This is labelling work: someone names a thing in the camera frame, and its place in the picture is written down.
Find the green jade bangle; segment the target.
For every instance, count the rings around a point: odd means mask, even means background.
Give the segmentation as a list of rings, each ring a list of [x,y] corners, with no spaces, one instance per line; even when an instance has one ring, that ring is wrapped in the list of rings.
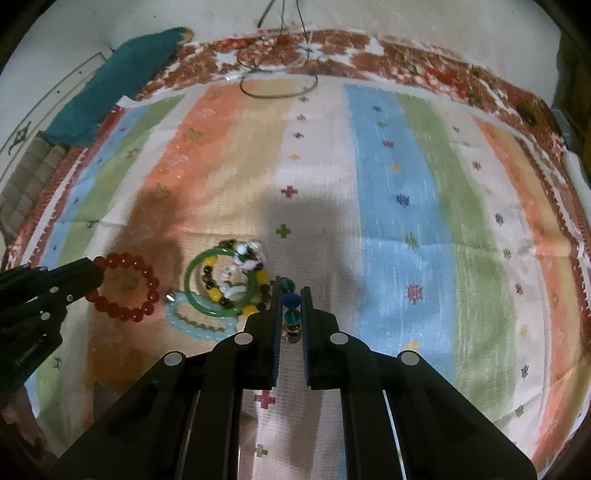
[[[223,241],[188,264],[183,293],[197,312],[212,318],[243,317],[270,302],[270,276],[257,242]]]

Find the grey striped pillow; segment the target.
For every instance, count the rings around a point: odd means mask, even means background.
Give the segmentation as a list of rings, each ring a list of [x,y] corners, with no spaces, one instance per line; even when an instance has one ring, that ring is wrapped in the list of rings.
[[[1,234],[6,245],[16,239],[68,150],[41,134],[29,144],[1,191]]]

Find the striped colourful cloth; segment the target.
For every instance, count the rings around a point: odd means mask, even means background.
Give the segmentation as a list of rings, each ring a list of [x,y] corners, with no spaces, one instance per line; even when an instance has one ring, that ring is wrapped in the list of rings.
[[[270,279],[311,288],[372,349],[420,353],[546,473],[590,403],[590,329],[573,306],[571,245],[516,129],[390,82],[302,76],[210,83],[119,101],[106,143],[78,160],[23,248],[53,268],[141,256],[159,302],[140,322],[75,305],[27,390],[53,448],[161,355],[242,330],[183,293],[224,240],[263,247]]]

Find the teal blanket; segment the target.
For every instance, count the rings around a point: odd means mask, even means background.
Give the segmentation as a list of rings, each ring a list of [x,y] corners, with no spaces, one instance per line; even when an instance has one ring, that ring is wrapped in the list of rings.
[[[177,50],[192,38],[192,30],[176,27],[121,44],[84,88],[59,111],[43,131],[44,138],[68,147],[91,145],[118,100],[139,94]]]

